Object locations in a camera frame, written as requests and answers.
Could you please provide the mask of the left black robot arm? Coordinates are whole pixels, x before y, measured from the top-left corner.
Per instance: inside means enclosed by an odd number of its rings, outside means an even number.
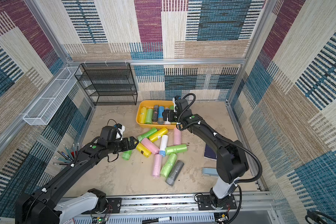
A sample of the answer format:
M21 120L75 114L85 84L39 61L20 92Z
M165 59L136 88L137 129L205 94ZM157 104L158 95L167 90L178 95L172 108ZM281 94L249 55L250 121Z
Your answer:
M57 208L64 194L87 171L97 165L109 154L136 148L139 141L130 136L122 136L121 124L105 126L100 136L81 148L74 161L70 162L52 180L32 194L22 193L15 203L15 223L17 224L58 224L64 212Z

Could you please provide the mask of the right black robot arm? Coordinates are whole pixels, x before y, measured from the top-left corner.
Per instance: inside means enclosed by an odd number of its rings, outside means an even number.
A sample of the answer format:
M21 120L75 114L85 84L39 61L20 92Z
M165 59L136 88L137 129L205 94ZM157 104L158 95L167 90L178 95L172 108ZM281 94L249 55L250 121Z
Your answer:
M262 176L261 162L239 141L232 141L219 134L198 114L185 112L182 116L173 110L160 113L164 121L175 122L178 130L188 130L201 138L216 154L216 171L218 180L210 190L210 200L214 209L220 209L227 204L239 183L255 182ZM257 164L258 172L250 179L242 176L249 170L247 161L249 155Z

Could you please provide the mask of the large yellow bag roll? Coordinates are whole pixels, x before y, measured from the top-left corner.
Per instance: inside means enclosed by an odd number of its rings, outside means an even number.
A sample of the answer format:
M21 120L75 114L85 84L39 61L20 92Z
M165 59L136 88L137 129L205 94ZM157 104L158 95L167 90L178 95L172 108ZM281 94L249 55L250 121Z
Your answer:
M140 110L140 115L139 115L139 123L140 124L145 124L146 123L146 116L147 116L147 108L146 107L142 107Z

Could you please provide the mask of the dark grey roll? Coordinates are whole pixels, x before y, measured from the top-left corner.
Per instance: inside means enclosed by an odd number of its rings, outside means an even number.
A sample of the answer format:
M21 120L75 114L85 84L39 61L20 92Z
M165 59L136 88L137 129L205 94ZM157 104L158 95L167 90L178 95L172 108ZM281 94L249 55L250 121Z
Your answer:
M152 122L158 122L158 112L159 112L159 106L158 105L154 105L153 115L152 115Z

